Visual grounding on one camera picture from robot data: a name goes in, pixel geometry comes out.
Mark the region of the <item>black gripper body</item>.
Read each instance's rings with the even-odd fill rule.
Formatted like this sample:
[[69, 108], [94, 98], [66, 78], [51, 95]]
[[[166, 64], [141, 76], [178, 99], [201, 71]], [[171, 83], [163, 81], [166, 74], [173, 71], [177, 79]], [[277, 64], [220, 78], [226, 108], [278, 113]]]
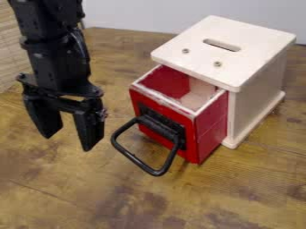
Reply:
[[57, 38], [20, 39], [33, 74], [22, 74], [26, 108], [31, 114], [103, 114], [103, 90], [90, 81], [91, 58], [86, 38], [71, 29]]

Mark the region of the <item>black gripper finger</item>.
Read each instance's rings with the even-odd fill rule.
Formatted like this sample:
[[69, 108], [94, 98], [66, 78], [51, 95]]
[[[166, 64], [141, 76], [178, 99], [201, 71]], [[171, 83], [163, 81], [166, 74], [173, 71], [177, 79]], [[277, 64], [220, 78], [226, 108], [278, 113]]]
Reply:
[[49, 139], [63, 127], [61, 112], [42, 98], [24, 95], [23, 99], [30, 118], [37, 125], [41, 135]]
[[106, 111], [79, 111], [74, 114], [83, 150], [90, 151], [105, 138]]

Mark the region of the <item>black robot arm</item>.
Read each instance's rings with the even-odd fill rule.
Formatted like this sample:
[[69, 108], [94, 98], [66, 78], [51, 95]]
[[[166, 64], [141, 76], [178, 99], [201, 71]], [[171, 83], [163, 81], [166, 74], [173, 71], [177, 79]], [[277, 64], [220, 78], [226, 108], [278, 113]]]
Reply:
[[28, 115], [45, 138], [62, 128], [62, 113], [74, 115], [83, 150], [105, 138], [103, 90], [90, 82], [86, 38], [78, 27], [83, 0], [8, 0], [18, 18], [19, 44], [33, 73], [18, 75]]

